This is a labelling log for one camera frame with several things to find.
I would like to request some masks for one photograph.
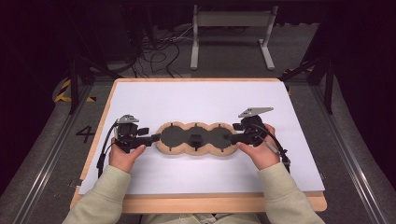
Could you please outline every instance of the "white stand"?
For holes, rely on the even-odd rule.
[[[274,26],[276,18],[277,6],[271,11],[200,11],[194,6],[192,17],[192,53],[191,53],[191,69],[198,69],[198,26],[264,26],[265,37],[259,39],[262,55],[269,70],[274,70],[275,66],[268,50],[268,41]]]

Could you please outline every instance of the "white paper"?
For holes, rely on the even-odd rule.
[[[298,187],[302,191],[323,191],[318,168],[283,82],[193,81],[118,82],[79,194],[85,194],[97,180],[96,163],[107,132],[123,115],[135,116],[140,120],[136,123],[139,128],[148,127],[149,134],[155,134],[170,121],[238,123],[238,115],[248,107],[269,106],[274,110],[260,117],[276,128],[276,138],[288,150],[291,175]],[[128,188],[128,194],[234,192],[262,192],[257,168],[242,151],[228,157],[164,155],[155,144],[137,159]]]

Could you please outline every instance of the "number 4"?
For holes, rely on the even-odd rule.
[[[95,133],[91,133],[91,129],[92,129],[92,127],[90,125],[87,125],[87,127],[85,127],[84,129],[82,129],[81,131],[76,133],[76,135],[85,135],[84,143],[87,143],[88,137],[90,135],[94,135],[95,134]]]

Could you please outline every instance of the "yellow tape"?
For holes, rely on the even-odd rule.
[[[64,84],[62,85],[61,90],[55,98],[55,102],[72,102],[72,98],[69,96],[64,96],[64,93],[67,91],[67,88],[70,86],[71,79],[68,77]],[[88,97],[86,102],[96,102],[96,97]]]

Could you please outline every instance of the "hand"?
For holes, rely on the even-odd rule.
[[[134,161],[142,155],[145,151],[146,146],[142,145],[137,147],[135,150],[131,151],[130,153],[126,153],[122,151],[122,149],[114,144],[116,141],[115,138],[111,139],[111,151],[108,158],[108,164],[114,166],[126,173],[130,173],[132,167],[134,166]]]
[[[269,124],[264,124],[265,128],[275,136],[275,128]],[[265,142],[269,142],[276,147],[274,139],[267,135],[264,141],[257,147],[248,146],[244,143],[236,143],[236,146],[244,151],[252,160],[259,170],[265,169],[280,162],[280,158],[276,155]]]

